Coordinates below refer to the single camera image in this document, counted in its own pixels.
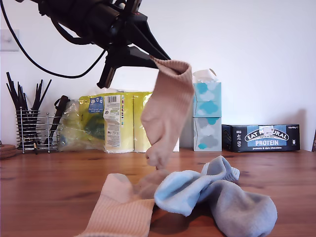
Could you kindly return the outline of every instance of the grey sock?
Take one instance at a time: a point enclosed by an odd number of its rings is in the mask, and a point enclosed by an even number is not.
[[[264,237],[275,226],[277,209],[266,195],[245,192],[225,180],[212,183],[205,194],[218,228],[228,237]]]

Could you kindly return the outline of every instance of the wire basket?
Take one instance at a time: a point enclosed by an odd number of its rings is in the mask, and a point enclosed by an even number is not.
[[[40,116],[40,111],[22,110],[16,111],[18,150],[24,154],[26,150],[34,150],[36,153],[45,150],[48,153],[58,149],[59,129],[50,131],[54,116]]]

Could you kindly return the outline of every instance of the light switch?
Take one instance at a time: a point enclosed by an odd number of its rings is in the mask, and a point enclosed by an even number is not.
[[[16,36],[19,39],[19,30],[14,30]],[[19,51],[19,46],[18,44],[15,42],[10,30],[8,29],[3,29],[0,32],[0,36],[1,36],[1,42],[0,42],[0,46],[1,46],[1,52],[17,52]]]

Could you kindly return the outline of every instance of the black cable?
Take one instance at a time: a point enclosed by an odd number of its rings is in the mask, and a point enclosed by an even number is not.
[[[4,9],[4,5],[3,5],[3,1],[0,0],[0,5],[1,5],[1,10],[2,10],[2,13],[3,13],[3,17],[4,17],[4,20],[11,32],[11,34],[13,35],[13,38],[15,39],[16,43],[18,44],[19,48],[22,50],[22,52],[24,53],[24,55],[31,61],[31,63],[33,63],[35,66],[37,66],[39,69],[41,69],[42,71],[48,73],[48,74],[51,74],[53,76],[57,76],[57,77],[61,77],[61,78],[69,78],[69,79],[76,79],[76,78],[81,78],[83,76],[85,76],[87,73],[89,73],[92,68],[94,68],[94,66],[100,61],[100,59],[102,58],[102,56],[105,54],[106,50],[103,50],[103,52],[100,54],[100,56],[97,58],[97,60],[91,65],[91,67],[89,67],[84,73],[80,74],[80,75],[77,75],[77,76],[66,76],[66,75],[62,75],[62,74],[58,74],[58,73],[53,73],[45,68],[43,68],[42,66],[40,66],[39,64],[37,64],[28,54],[27,52],[25,51],[25,49],[23,48],[23,46],[21,45],[19,39],[17,38],[17,36],[15,35],[15,32],[14,30],[12,29],[11,27],[11,24],[9,22],[9,19],[6,15],[6,12],[5,12],[5,9]]]

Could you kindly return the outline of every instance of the wooden table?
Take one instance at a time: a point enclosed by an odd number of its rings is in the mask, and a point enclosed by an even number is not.
[[[316,236],[316,153],[173,153],[170,171],[201,171],[222,154],[240,169],[238,184],[271,196],[278,220],[270,236]],[[144,154],[100,151],[25,154],[2,160],[1,237],[73,237],[81,233],[109,173],[122,173],[136,183],[154,167]],[[207,206],[191,216],[156,210],[150,237],[220,237]]]

